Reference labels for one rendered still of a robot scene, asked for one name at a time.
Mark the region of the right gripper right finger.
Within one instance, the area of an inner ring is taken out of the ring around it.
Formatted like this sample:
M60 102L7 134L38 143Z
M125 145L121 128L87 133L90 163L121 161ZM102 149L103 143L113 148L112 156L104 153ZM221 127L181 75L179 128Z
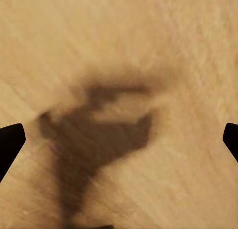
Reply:
M238 125L227 123L224 134L223 142L228 147L234 158L238 162Z

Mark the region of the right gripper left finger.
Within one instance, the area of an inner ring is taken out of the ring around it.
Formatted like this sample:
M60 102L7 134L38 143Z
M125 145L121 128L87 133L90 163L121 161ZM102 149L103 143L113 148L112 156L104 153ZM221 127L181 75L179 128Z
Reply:
M21 123L0 128L0 183L25 142Z

